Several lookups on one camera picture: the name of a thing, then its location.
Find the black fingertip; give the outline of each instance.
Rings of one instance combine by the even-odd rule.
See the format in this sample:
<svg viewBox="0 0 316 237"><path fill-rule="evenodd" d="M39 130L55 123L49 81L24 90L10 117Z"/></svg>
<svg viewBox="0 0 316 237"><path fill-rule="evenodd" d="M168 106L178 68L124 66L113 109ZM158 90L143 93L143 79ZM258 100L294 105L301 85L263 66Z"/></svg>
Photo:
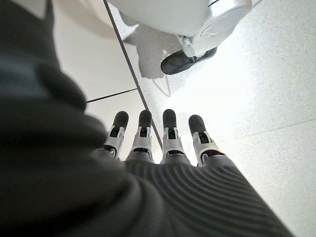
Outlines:
<svg viewBox="0 0 316 237"><path fill-rule="evenodd" d="M123 127L126 130L128 123L128 114L125 111L120 111L115 115L113 125L114 127Z"/></svg>
<svg viewBox="0 0 316 237"><path fill-rule="evenodd" d="M138 126L151 127L152 126L152 113L150 113L148 110L143 110L139 114Z"/></svg>
<svg viewBox="0 0 316 237"><path fill-rule="evenodd" d="M177 127L176 113L171 109L167 109L163 112L162 121L163 121L163 128Z"/></svg>
<svg viewBox="0 0 316 237"><path fill-rule="evenodd" d="M189 118L189 127L192 135L195 132L206 131L203 119L199 115L192 115Z"/></svg>

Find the tile grout line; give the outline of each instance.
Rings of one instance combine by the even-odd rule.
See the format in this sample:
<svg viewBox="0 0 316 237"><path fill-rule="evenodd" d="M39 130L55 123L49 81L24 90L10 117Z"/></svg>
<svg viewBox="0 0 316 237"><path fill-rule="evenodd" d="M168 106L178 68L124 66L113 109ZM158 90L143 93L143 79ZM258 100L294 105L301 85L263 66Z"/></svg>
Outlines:
<svg viewBox="0 0 316 237"><path fill-rule="evenodd" d="M109 97L112 97L112 96L116 96L116 95L121 95L121 94L130 92L130 91L134 91L134 90L137 90L137 88L134 88L134 89L131 89L131 90L122 91L122 92L115 93L115 94L112 94L112 95L107 95L107 96L99 97L99 98L96 98L96 99L93 99L93 100L88 100L87 103L91 103L91 102L94 102L94 101L106 99L106 98L109 98Z"/></svg>
<svg viewBox="0 0 316 237"><path fill-rule="evenodd" d="M105 5L105 8L107 9L108 14L109 14L109 17L110 17L110 20L111 20L111 22L112 22L114 31L115 31L115 33L116 33L116 35L117 35L119 44L120 44L120 46L121 46L121 48L122 48L123 54L124 54L125 59L126 59L126 61L127 61L127 64L128 64L129 69L130 69L130 72L131 72L131 74L132 74L132 77L133 77L133 79L134 79L134 81L135 81L135 84L136 84L137 90L138 90L138 92L139 92L139 95L140 95L140 97L141 97L141 99L142 99L142 101L143 101L143 104L144 104L144 106L145 106L145 109L146 109L146 110L149 110L149 109L148 109L148 105L147 105L146 100L145 100L145 97L144 97L144 95L143 95L143 92L142 92L142 90L141 90L141 88L140 88L140 86L139 86L138 80L137 80L136 75L135 75L135 72L134 72L134 70L133 70L132 64L130 63L130 60L129 60L129 57L128 57L128 55L127 55L126 49L125 49L125 47L124 47L123 41L122 41L122 39L121 39L121 37L120 37L120 35L119 35L119 31L118 31L118 28L117 28L117 26L116 26L116 24L115 24L113 15L112 15L111 10L110 10L110 8L109 8L109 5L108 5L108 3L107 3L106 0L103 0L103 3L104 3L104 5ZM154 121L152 121L152 122L153 122L153 129L154 129L155 135L156 135L156 137L157 137L157 139L158 139L160 148L162 149L161 138L160 138L160 136L159 136L159 134L158 134L158 131L157 131L155 122L154 122Z"/></svg>
<svg viewBox="0 0 316 237"><path fill-rule="evenodd" d="M293 127L293 126L301 125L301 124L304 124L304 123L307 123L307 122L313 122L313 121L315 121L315 120L316 120L316 118L313 118L313 119L306 120L306 121L304 121L304 122L297 122L297 123L294 123L294 124L291 124L291 125L287 125L287 126L283 126L283 127L278 127L278 128L271 129L271 130L267 130L267 131L262 131L262 132L257 132L257 133L253 133L253 134L250 134L250 135L245 135L245 136L241 136L241 137L236 137L236 139L242 139L242 138L246 138L246 137L252 137L252 136L259 135L259 134L263 134L263 133L266 133L266 132L274 132L274 131L281 130L281 129L283 129L283 128Z"/></svg>

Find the white machine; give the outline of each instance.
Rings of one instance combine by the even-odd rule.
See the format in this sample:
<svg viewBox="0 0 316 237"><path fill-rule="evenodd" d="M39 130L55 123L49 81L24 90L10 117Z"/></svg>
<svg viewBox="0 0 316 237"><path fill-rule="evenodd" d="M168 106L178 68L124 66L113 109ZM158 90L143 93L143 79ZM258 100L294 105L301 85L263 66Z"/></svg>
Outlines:
<svg viewBox="0 0 316 237"><path fill-rule="evenodd" d="M108 0L132 19L174 34L182 45L161 69L174 74L212 57L250 11L251 0Z"/></svg>

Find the robot finger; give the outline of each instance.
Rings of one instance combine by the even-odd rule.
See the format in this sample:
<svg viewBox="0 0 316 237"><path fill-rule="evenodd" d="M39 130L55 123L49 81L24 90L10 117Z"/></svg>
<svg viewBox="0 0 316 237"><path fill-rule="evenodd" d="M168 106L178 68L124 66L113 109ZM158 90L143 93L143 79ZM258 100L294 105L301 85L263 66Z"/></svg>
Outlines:
<svg viewBox="0 0 316 237"><path fill-rule="evenodd" d="M197 165L203 166L212 161L214 157L225 156L214 140L208 135L203 119L198 115L189 118L189 127L193 138L193 146L197 156Z"/></svg>
<svg viewBox="0 0 316 237"><path fill-rule="evenodd" d="M166 163L191 164L184 153L181 138L177 129L176 114L168 109L163 112L162 161Z"/></svg>
<svg viewBox="0 0 316 237"><path fill-rule="evenodd" d="M114 118L113 125L108 133L108 138L103 147L111 156L119 160L119 151L124 140L124 134L128 123L128 114L120 111Z"/></svg>
<svg viewBox="0 0 316 237"><path fill-rule="evenodd" d="M148 110L143 110L139 115L137 132L126 160L142 160L154 163L151 127L152 114Z"/></svg>

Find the floor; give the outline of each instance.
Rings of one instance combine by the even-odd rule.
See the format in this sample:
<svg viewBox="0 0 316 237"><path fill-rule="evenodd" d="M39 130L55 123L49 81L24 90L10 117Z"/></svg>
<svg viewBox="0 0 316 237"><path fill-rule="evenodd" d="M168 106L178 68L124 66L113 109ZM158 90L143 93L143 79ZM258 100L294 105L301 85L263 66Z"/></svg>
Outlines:
<svg viewBox="0 0 316 237"><path fill-rule="evenodd" d="M119 111L129 122L120 152L125 160L137 131L139 113L145 109L137 84L102 1L54 0L54 39L64 73L85 93L86 113L98 118L109 130ZM158 162L161 147L154 133L153 156Z"/></svg>
<svg viewBox="0 0 316 237"><path fill-rule="evenodd" d="M313 0L256 0L216 55L172 76L160 70L180 45L121 15L119 35L162 136L175 110L183 145L196 164L188 118L209 134L298 237L316 232L316 12Z"/></svg>

